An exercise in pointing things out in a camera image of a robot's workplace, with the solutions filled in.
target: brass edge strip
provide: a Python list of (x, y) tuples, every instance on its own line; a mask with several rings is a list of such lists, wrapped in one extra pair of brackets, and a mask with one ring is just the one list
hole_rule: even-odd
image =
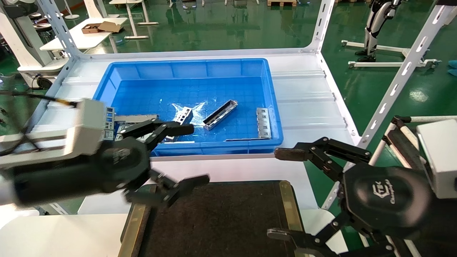
[[(285, 180), (279, 182), (279, 189), (281, 191), (282, 203), (284, 204), (284, 211), (286, 212), (287, 225), (289, 226), (289, 229), (303, 231), (297, 204), (295, 203), (295, 196), (290, 182)], [(300, 254), (295, 251), (295, 257), (309, 257), (309, 255), (304, 253)]]
[(141, 222), (144, 217), (144, 212), (146, 206), (144, 204), (135, 204), (133, 207), (132, 214), (130, 215), (130, 220), (127, 224), (127, 229), (125, 230), (124, 239), (121, 244), (121, 249), (117, 257), (131, 257), (133, 253), (133, 248), (135, 247), (135, 242), (140, 231)]

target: blue plastic bin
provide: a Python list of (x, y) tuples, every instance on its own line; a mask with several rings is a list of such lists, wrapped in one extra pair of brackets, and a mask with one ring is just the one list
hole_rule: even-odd
[[(115, 62), (108, 66), (93, 97), (116, 115), (158, 114), (173, 120), (183, 107), (193, 110), (192, 135), (160, 144), (153, 156), (271, 153), (282, 143), (282, 128), (266, 59), (212, 59)], [(228, 100), (238, 106), (210, 131), (202, 121)], [(257, 138), (256, 109), (268, 108), (271, 139)]]

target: humanoid robot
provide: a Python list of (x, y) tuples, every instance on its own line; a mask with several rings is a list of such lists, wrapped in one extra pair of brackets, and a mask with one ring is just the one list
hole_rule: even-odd
[(374, 0), (371, 5), (370, 16), (368, 17), (367, 27), (365, 28), (365, 49), (357, 51), (360, 57), (358, 62), (375, 62), (377, 36), (381, 31), (386, 20), (391, 20), (395, 16), (395, 10), (402, 0)]

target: cable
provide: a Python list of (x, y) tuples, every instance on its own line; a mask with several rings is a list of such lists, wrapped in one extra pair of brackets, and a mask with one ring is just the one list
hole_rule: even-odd
[[(38, 99), (44, 99), (44, 100), (59, 102), (61, 104), (64, 104), (64, 105), (67, 105), (67, 106), (73, 106), (73, 107), (76, 107), (77, 104), (78, 104), (77, 102), (69, 102), (69, 101), (61, 99), (61, 98), (35, 95), (35, 94), (27, 93), (27, 92), (0, 91), (0, 95), (5, 95), (5, 96), (25, 96), (25, 97), (28, 97), (28, 98), (38, 98)], [(11, 100), (8, 101), (8, 104), (9, 104), (10, 110), (14, 110), (15, 109), (14, 108), (14, 103), (13, 103), (13, 98), (11, 98)], [(27, 107), (28, 107), (27, 108), (28, 111), (31, 111), (32, 105), (31, 105), (30, 101), (27, 101)], [(35, 141), (31, 140), (26, 134), (28, 129), (29, 129), (28, 121), (26, 122), (26, 124), (24, 125), (23, 128), (21, 128), (21, 125), (19, 124), (18, 119), (16, 119), (15, 117), (11, 117), (11, 121), (12, 121), (13, 126), (15, 127), (15, 129), (18, 130), (18, 132), (21, 133), (23, 136), (22, 136), (22, 139), (15, 146), (0, 152), (0, 156), (12, 154), (23, 143), (30, 143), (30, 144), (33, 145), (33, 147), (36, 150), (41, 151), (41, 148), (38, 147), (38, 145), (35, 143)]]
[(33, 80), (32, 80), (32, 83), (31, 83), (31, 85), (32, 85), (32, 93), (33, 93), (33, 82), (35, 81), (35, 79), (36, 79), (37, 77), (40, 77), (40, 76), (41, 76), (41, 74), (37, 73), (37, 74), (35, 75), (35, 77), (33, 78)]
[(32, 93), (27, 93), (27, 92), (18, 92), (18, 91), (5, 91), (1, 90), (0, 95), (4, 96), (25, 96), (29, 98), (39, 98), (39, 99), (44, 99), (44, 100), (50, 100), (53, 102), (59, 102), (64, 105), (68, 106), (73, 106), (76, 107), (78, 105), (78, 102), (69, 102), (67, 100), (61, 99), (61, 98), (55, 98), (55, 97), (50, 97), (50, 96), (42, 96), (42, 95), (35, 95)]
[[(130, 29), (130, 33), (129, 33), (128, 37), (130, 37), (131, 35), (132, 35), (132, 29)], [(117, 45), (117, 46), (122, 46), (122, 45), (128, 43), (129, 41), (130, 41), (130, 39), (127, 39), (124, 43)]]
[(0, 73), (0, 78), (12, 78), (12, 77), (16, 76), (16, 74), (19, 74), (19, 73), (15, 73), (14, 75), (11, 75), (11, 76), (5, 76), (5, 75), (3, 75), (3, 73)]

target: green epoxy floor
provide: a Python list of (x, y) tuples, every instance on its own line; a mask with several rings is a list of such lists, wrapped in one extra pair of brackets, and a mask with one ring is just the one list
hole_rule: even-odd
[[(306, 0), (297, 7), (267, 7), (265, 0), (260, 5), (249, 0), (246, 6), (234, 6), (229, 0), (201, 2), (194, 10), (185, 10), (177, 1), (172, 8), (166, 0), (147, 0), (149, 19), (158, 21), (158, 26), (137, 26), (139, 35), (149, 39), (125, 41), (131, 34), (128, 22), (125, 31), (116, 35), (120, 53), (190, 51), (247, 48), (290, 48), (304, 47), (311, 42), (319, 0)], [(404, 1), (397, 16), (387, 21), (378, 39), (380, 45), (410, 47), (422, 28), (432, 0)], [(105, 1), (109, 14), (127, 17), (124, 6), (116, 9)], [(135, 22), (143, 21), (141, 6), (132, 9)], [(74, 11), (81, 15), (78, 20), (66, 21), (69, 28), (86, 18), (81, 7)], [(364, 27), (369, 14), (368, 4), (341, 2), (335, 4), (322, 49), (348, 109), (362, 134), (373, 112), (381, 101), (386, 89), (397, 72), (397, 68), (358, 68), (350, 70), (347, 62), (356, 59), (355, 49), (341, 47), (341, 40), (362, 42)], [(457, 21), (441, 29), (430, 47), (427, 58), (443, 61), (436, 69), (417, 68), (398, 100), (388, 114), (404, 116), (456, 115), (457, 77), (447, 73), (446, 63), (457, 59)], [(109, 41), (89, 53), (112, 53)], [(401, 61), (398, 55), (378, 52), (378, 61)], [(17, 67), (13, 58), (0, 62), (0, 72), (11, 74)], [(381, 126), (369, 149), (374, 150), (387, 123)], [(380, 166), (397, 165), (398, 162), (385, 150), (378, 162)], [(333, 185), (313, 165), (305, 164), (318, 204), (320, 205)], [(336, 214), (338, 208), (331, 211)], [(357, 235), (351, 229), (345, 231), (350, 248), (360, 245)]]

